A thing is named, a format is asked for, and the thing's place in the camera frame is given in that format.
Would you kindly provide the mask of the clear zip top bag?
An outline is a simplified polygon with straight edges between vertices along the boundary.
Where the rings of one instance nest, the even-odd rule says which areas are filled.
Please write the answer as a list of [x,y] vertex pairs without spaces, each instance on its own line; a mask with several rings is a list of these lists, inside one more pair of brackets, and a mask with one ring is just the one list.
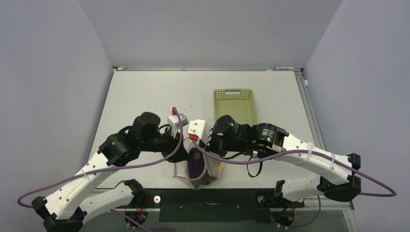
[[191,189],[209,186],[221,176],[224,163],[204,155],[194,146],[188,149],[189,159],[174,164],[174,176]]

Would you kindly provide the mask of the beige plastic basket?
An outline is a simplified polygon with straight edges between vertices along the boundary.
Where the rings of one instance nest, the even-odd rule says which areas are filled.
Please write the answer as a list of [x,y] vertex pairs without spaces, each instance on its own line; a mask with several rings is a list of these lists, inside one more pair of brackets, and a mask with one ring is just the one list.
[[215,89],[214,118],[230,115],[239,124],[259,123],[252,89]]

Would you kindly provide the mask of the purple eggplant toy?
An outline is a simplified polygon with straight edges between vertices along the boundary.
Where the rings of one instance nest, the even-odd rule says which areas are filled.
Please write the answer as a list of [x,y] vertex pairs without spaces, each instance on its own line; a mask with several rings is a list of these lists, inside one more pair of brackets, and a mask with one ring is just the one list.
[[197,148],[189,151],[190,159],[187,161],[188,179],[194,189],[201,189],[210,185],[218,178],[218,163],[204,155]]

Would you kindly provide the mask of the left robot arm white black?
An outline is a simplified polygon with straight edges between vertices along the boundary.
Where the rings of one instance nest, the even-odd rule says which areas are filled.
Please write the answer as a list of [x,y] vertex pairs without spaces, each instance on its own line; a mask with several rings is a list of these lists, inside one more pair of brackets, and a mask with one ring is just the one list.
[[86,165],[58,190],[35,198],[31,205],[43,219],[48,232],[77,232],[92,218],[129,205],[144,206],[148,199],[143,186],[135,179],[123,180],[113,189],[92,195],[93,191],[119,168],[127,167],[140,153],[159,152],[165,161],[186,161],[183,128],[188,124],[183,114],[172,111],[161,125],[158,115],[144,112],[133,124],[107,137]]

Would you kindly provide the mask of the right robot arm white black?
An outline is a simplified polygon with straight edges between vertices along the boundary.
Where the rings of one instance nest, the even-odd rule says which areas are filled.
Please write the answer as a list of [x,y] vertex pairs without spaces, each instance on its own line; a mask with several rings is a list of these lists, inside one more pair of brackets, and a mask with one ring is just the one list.
[[239,124],[229,115],[221,116],[211,129],[205,150],[221,157],[237,152],[257,159],[283,152],[276,160],[311,171],[312,175],[296,180],[277,181],[273,200],[280,207],[313,196],[349,202],[362,191],[361,179],[354,174],[361,167],[360,155],[332,154],[269,123]]

